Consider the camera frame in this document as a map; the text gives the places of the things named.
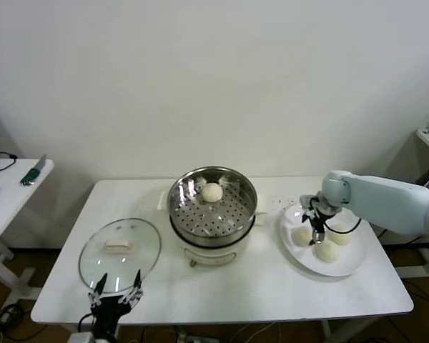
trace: wooden floor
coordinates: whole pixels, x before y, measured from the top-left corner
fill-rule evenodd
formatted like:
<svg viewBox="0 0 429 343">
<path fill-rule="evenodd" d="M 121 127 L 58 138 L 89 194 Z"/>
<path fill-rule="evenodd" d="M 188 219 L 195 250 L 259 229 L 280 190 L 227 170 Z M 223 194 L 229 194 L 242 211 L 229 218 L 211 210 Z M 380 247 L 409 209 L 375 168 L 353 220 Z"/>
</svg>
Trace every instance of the wooden floor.
<svg viewBox="0 0 429 343">
<path fill-rule="evenodd" d="M 31 281 L 31 286 L 42 287 L 56 258 L 56 253 L 18 252 L 14 261 L 8 262 L 7 265 L 17 274 L 20 274 L 24 267 L 36 267 L 37 273 Z M 390 258 L 395 266 L 420 264 L 422 262 L 419 254 L 412 249 L 393 252 L 390 254 Z M 429 299 L 427 299 L 429 298 L 429 279 L 413 279 L 409 281 L 410 283 L 406 282 L 405 285 L 409 292 L 413 293 L 412 298 L 415 302 L 413 312 L 379 319 L 364 332 L 351 339 L 350 343 L 429 343 Z M 5 301 L 8 293 L 9 290 L 0 284 L 0 306 Z M 31 309 L 33 302 L 25 301 L 21 305 L 24 309 Z M 331 322 L 331 327 L 336 328 L 341 324 L 343 324 L 343 321 L 334 321 Z M 245 343 L 252 334 L 266 326 L 267 324 L 251 324 L 243 329 L 231 343 Z M 228 343 L 232 335 L 242 327 L 243 325 L 199 325 L 178 327 L 178 330 L 184 330 L 188 334 L 218 338 L 221 343 Z M 30 320 L 30 313 L 27 313 L 24 322 L 9 335 L 20 339 L 32 335 L 40 328 L 42 326 L 33 323 Z M 143 327 L 121 328 L 118 343 L 129 343 L 133 339 L 136 340 L 132 341 L 132 343 L 138 343 L 142 330 Z M 144 333 L 144 340 L 146 343 L 173 343 L 174 330 L 174 327 L 147 327 Z M 383 340 L 371 340 L 378 337 Z M 68 338 L 68 332 L 61 327 L 48 326 L 41 334 L 28 342 L 65 343 Z M 273 324 L 250 342 L 318 343 L 323 340 L 322 327 L 319 322 L 283 322 L 280 325 Z M 4 337 L 3 342 L 12 341 Z"/>
</svg>

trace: green knife handle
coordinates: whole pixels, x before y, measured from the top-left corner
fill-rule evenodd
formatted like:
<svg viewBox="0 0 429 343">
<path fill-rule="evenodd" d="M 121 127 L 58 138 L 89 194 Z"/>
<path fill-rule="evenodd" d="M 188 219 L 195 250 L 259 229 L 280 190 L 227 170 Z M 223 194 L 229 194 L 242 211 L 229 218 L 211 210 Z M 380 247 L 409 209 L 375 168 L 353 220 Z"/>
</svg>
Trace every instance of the green knife handle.
<svg viewBox="0 0 429 343">
<path fill-rule="evenodd" d="M 26 176 L 22 178 L 21 184 L 23 184 L 24 186 L 29 186 L 31 184 L 34 184 L 35 179 L 39 175 L 40 175 L 40 171 L 38 169 L 32 168 L 29 170 Z"/>
</svg>

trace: steamed bun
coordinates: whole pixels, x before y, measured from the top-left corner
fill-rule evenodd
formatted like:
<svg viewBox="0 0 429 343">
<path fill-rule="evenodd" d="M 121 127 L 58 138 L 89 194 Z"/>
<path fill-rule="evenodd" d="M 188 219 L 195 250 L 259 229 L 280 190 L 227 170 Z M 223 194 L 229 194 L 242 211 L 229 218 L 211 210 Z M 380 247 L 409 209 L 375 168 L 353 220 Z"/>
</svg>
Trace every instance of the steamed bun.
<svg viewBox="0 0 429 343">
<path fill-rule="evenodd" d="M 308 247 L 312 240 L 312 230 L 308 227 L 300 227 L 291 234 L 292 241 L 300 247 Z"/>
<path fill-rule="evenodd" d="M 205 184 L 202 190 L 202 198 L 206 202 L 218 202 L 222 198 L 222 187 L 214 182 Z"/>
<path fill-rule="evenodd" d="M 316 244 L 315 249 L 316 255 L 327 263 L 333 263 L 340 257 L 340 247 L 328 239 L 321 244 Z"/>
<path fill-rule="evenodd" d="M 350 229 L 350 227 L 343 224 L 333 225 L 332 228 L 339 232 L 346 232 Z M 338 245 L 346 245 L 352 241 L 352 234 L 338 234 L 336 232 L 329 231 L 329 238 Z"/>
</svg>

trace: white plate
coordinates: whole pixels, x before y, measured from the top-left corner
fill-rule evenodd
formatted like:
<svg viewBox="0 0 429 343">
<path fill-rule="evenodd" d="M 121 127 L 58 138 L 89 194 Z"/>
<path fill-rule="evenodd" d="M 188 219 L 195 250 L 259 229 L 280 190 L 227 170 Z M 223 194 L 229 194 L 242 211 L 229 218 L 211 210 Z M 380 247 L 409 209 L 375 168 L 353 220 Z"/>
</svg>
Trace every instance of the white plate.
<svg viewBox="0 0 429 343">
<path fill-rule="evenodd" d="M 310 220 L 302 223 L 303 210 L 300 205 L 291 206 L 283 214 L 280 231 L 281 237 L 285 246 L 296 258 L 298 262 L 311 269 L 318 274 L 327 275 L 329 277 L 345 277 L 356 272 L 365 261 L 367 256 L 367 248 L 363 244 L 363 230 L 358 227 L 352 232 L 353 240 L 347 245 L 340 246 L 340 257 L 334 263 L 327 263 L 319 259 L 316 255 L 315 246 L 308 248 L 297 246 L 291 237 L 294 230 L 299 227 L 309 227 Z M 357 218 L 351 211 L 343 209 L 342 212 L 337 214 L 334 218 L 327 221 L 329 226 L 335 224 L 344 224 L 348 227 L 353 227 L 356 224 Z"/>
</svg>

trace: metal pot rim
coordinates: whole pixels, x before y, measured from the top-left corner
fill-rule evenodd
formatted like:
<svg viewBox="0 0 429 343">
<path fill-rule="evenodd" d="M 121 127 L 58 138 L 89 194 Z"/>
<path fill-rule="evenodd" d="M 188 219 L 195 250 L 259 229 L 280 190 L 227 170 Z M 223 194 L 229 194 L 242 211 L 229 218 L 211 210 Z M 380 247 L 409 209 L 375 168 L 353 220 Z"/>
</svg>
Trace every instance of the metal pot rim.
<svg viewBox="0 0 429 343">
<path fill-rule="evenodd" d="M 251 231 L 252 225 L 254 224 L 255 212 L 256 212 L 256 209 L 257 209 L 257 192 L 256 192 L 256 189 L 254 188 L 253 184 L 251 183 L 251 181 L 245 175 L 239 173 L 238 171 L 236 171 L 234 169 L 230 169 L 230 168 L 223 167 L 223 166 L 204 166 L 204 167 L 197 168 L 197 169 L 194 169 L 192 171 L 189 171 L 186 174 L 182 175 L 180 178 L 178 178 L 178 180 L 175 183 L 173 183 L 173 185 L 170 187 L 170 190 L 169 190 L 169 193 L 168 193 L 168 197 L 167 197 L 167 208 L 168 208 L 168 211 L 169 211 L 169 218 L 171 219 L 171 222 L 172 222 L 171 224 L 172 224 L 173 230 L 175 230 L 175 232 L 177 233 L 178 237 L 182 237 L 182 234 L 179 232 L 177 226 L 175 224 L 173 224 L 173 221 L 172 221 L 172 201 L 171 201 L 171 197 L 172 197 L 173 191 L 186 178 L 188 178 L 188 177 L 190 177 L 190 176 L 192 176 L 192 175 L 194 175 L 196 173 L 200 173 L 200 172 L 207 171 L 207 170 L 209 171 L 209 170 L 213 170 L 213 169 L 217 170 L 217 171 L 221 171 L 221 172 L 224 171 L 224 172 L 227 172 L 227 173 L 230 173 L 230 174 L 234 174 L 235 176 L 237 176 L 237 177 L 241 178 L 242 180 L 244 180 L 245 183 L 249 186 L 250 190 L 252 191 L 253 197 L 252 197 L 251 200 L 254 203 L 254 210 L 252 211 L 252 214 L 250 216 L 251 223 L 250 223 L 250 225 L 248 227 L 244 227 L 243 229 L 241 229 L 241 230 L 238 231 L 238 232 L 243 232 L 243 230 L 245 230 L 246 232 L 239 239 L 236 239 L 233 242 L 233 243 L 235 243 L 235 242 L 240 241 L 243 237 L 246 237 L 250 233 L 250 231 Z M 193 234 L 191 232 L 185 232 L 184 235 L 189 236 L 189 237 L 194 237 L 194 240 L 200 239 L 200 236 L 198 236 L 196 234 Z M 217 241 L 218 238 L 221 238 L 221 237 L 210 237 L 210 238 L 207 238 L 207 239 L 210 239 L 211 242 L 215 242 L 215 241 Z M 221 245 L 219 247 L 208 247 L 208 246 L 202 246 L 202 245 L 197 244 L 195 242 L 190 242 L 187 237 L 185 237 L 184 240 L 187 243 L 189 243 L 189 244 L 192 244 L 192 245 L 194 245 L 196 247 L 202 247 L 202 248 L 205 248 L 205 249 L 216 249 L 216 248 L 225 247 L 225 246 L 229 245 L 229 244 L 223 244 L 223 245 Z"/>
</svg>

